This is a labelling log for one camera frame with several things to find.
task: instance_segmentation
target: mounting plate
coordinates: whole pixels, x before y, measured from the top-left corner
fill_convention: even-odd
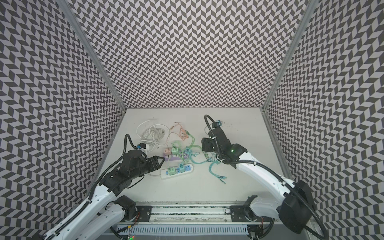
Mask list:
[[[261,222],[262,217],[257,217],[255,221],[249,221],[245,217],[245,212],[244,212],[244,206],[241,205],[233,205],[230,206],[229,209],[231,210],[231,219],[232,222]],[[263,217],[264,222],[270,222],[272,218],[270,217]]]
[[[149,218],[151,217],[152,206],[136,206],[140,215],[137,219],[137,222],[149,222]]]

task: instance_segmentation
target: white table surface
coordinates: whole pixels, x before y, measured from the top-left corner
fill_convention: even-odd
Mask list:
[[[259,108],[128,109],[101,172],[121,156],[125,134],[131,135],[134,144],[139,141],[136,128],[145,120],[154,119],[157,123],[168,127],[175,125],[174,122],[180,122],[184,129],[196,138],[195,144],[201,145],[201,139],[207,137],[204,133],[205,114],[223,122],[222,129],[232,144],[238,143],[244,146],[260,162],[283,175]],[[151,124],[152,121],[141,126],[139,133]],[[169,142],[175,140],[180,138],[176,134],[171,134]],[[182,145],[184,147],[189,145],[191,140],[188,138],[182,141]],[[164,148],[154,149],[148,157],[163,156]],[[194,158],[196,162],[204,159],[203,154]],[[121,194],[137,202],[243,202],[253,194],[270,196],[264,187],[244,172],[229,165],[215,164],[212,171],[227,177],[224,180],[226,184],[223,184],[209,173],[209,165],[210,163],[194,164],[193,173],[166,180],[146,174],[140,183],[131,189],[125,189]],[[167,162],[163,164],[162,169],[165,168]]]

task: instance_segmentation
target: robotic arm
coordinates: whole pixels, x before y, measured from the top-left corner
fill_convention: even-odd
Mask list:
[[[328,231],[315,212],[311,189],[305,182],[301,180],[295,183],[275,173],[243,146],[231,144],[223,130],[209,115],[205,115],[204,120],[209,129],[209,138],[202,139],[202,150],[215,152],[222,163],[247,173],[275,197],[275,199],[262,199],[256,195],[252,196],[251,202],[248,202],[249,206],[245,206],[247,207],[245,214],[249,220],[256,219],[256,216],[277,218],[295,233],[301,233],[306,229],[319,239],[329,238]],[[306,226],[312,216],[319,224],[323,232],[322,236]]]
[[[205,115],[204,119],[209,129],[209,138],[202,139],[202,150],[215,152],[222,163],[247,173],[274,196],[274,199],[263,199],[253,195],[246,201],[245,214],[250,221],[255,220],[257,216],[276,218],[295,233],[301,233],[305,228],[320,239],[329,238],[328,231],[315,212],[312,194],[306,183],[303,181],[295,183],[275,173],[241,145],[231,144],[223,130],[210,116]],[[126,152],[127,139],[133,148],[128,152]],[[129,239],[131,236],[122,237],[111,226],[121,220],[133,222],[138,218],[139,212],[133,200],[127,196],[118,198],[118,195],[123,189],[130,188],[134,178],[144,178],[146,173],[160,169],[165,161],[165,158],[159,156],[148,158],[144,152],[138,150],[140,147],[142,147],[140,144],[135,146],[127,134],[124,138],[122,156],[100,175],[91,187],[88,198],[44,236],[35,234],[32,240],[95,240],[108,228],[120,239]],[[111,202],[114,205],[103,214],[99,214],[99,211]],[[306,226],[311,216],[319,224],[323,236]]]
[[[133,150],[128,152],[126,152],[127,139],[133,147]],[[118,195],[131,185],[134,178],[144,178],[144,174],[160,169],[165,161],[165,158],[159,156],[148,158],[144,152],[138,150],[138,147],[140,145],[135,146],[130,136],[125,135],[122,156],[100,175],[91,187],[88,198],[44,236],[35,234],[32,240],[94,240],[123,219],[128,222],[137,219],[136,203],[127,196],[118,198]],[[114,205],[103,214],[99,214],[99,211],[111,202]]]

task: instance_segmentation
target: red wire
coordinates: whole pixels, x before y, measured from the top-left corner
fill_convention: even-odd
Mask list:
[[[139,216],[140,216],[140,212],[138,213],[136,219],[135,219],[135,222],[133,223],[133,225],[131,226],[131,229],[129,230],[128,234],[130,235],[131,234],[131,231],[133,229],[133,226],[136,224],[137,220],[139,219]]]

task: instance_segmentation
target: power socket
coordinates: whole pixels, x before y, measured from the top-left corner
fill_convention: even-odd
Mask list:
[[[171,152],[170,148],[166,148],[166,149],[164,149],[164,155],[165,155],[165,157],[169,158],[171,154],[172,154],[172,152]]]
[[[169,169],[174,169],[176,171],[176,173],[169,172]],[[180,165],[179,165],[178,167],[171,167],[168,169],[161,170],[160,176],[161,176],[161,179],[168,179],[168,178],[177,177],[177,176],[181,176],[181,175],[186,175],[188,173],[192,173],[193,170],[194,170],[194,167],[192,164],[186,164],[186,165],[184,165],[184,172],[181,172],[180,171]]]

